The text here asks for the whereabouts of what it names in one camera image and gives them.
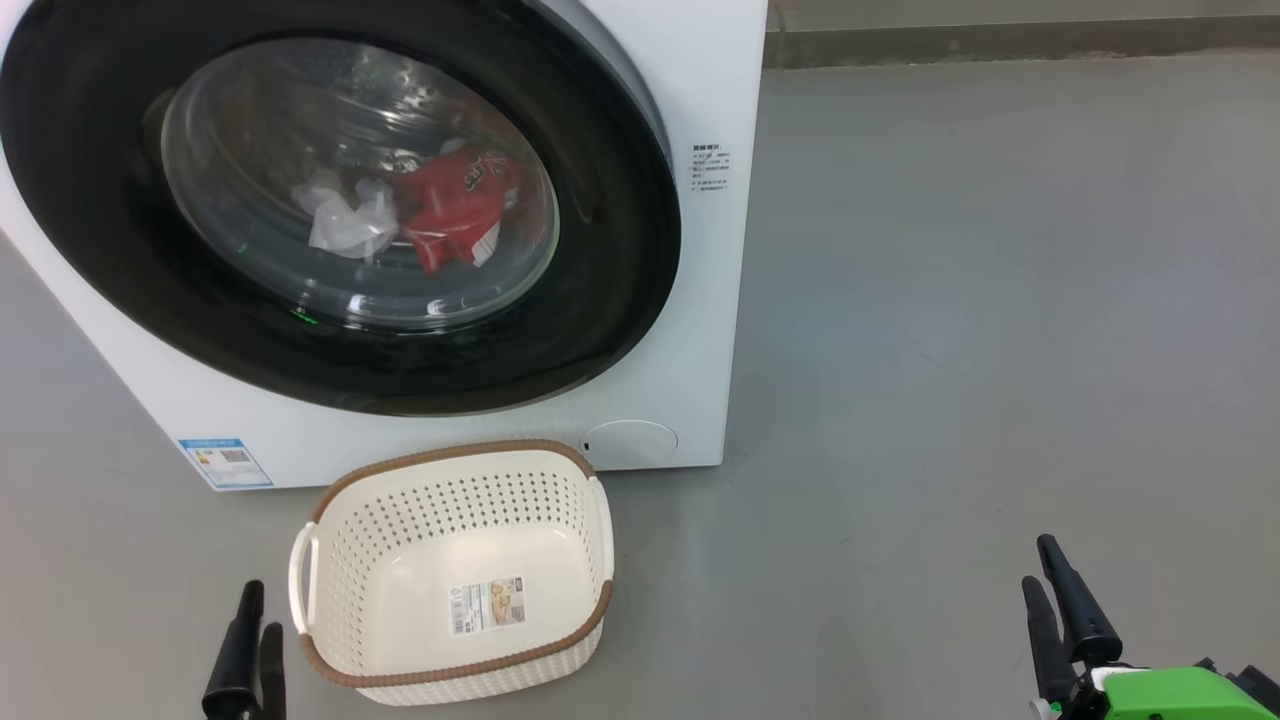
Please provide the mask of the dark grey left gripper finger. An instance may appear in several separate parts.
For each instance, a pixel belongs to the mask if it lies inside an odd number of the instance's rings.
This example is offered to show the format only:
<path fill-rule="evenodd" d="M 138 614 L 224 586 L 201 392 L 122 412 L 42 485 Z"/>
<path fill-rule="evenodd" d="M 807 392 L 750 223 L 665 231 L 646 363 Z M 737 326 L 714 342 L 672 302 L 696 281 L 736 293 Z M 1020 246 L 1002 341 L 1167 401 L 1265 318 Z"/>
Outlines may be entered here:
<path fill-rule="evenodd" d="M 260 710 L 255 673 L 264 600 L 261 580 L 244 584 L 202 697 L 206 719 L 255 719 Z"/>
<path fill-rule="evenodd" d="M 284 629 L 280 623 L 269 623 L 259 643 L 260 706 L 257 720 L 285 720 L 287 688 L 284 666 Z"/>

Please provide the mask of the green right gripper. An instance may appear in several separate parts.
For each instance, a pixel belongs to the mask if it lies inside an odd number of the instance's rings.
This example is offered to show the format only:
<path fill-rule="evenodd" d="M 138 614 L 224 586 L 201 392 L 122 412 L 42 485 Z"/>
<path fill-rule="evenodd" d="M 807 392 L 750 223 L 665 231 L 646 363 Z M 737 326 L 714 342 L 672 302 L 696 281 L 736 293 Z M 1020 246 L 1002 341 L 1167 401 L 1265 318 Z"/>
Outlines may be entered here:
<path fill-rule="evenodd" d="M 1249 665 L 1219 673 L 1210 660 L 1181 667 L 1110 665 L 1121 659 L 1123 641 L 1057 539 L 1036 541 L 1046 579 L 1053 588 L 1059 620 L 1036 577 L 1021 579 L 1027 629 L 1041 698 L 1033 719 L 1276 719 L 1277 683 Z M 1094 667 L 1076 683 L 1073 664 Z"/>

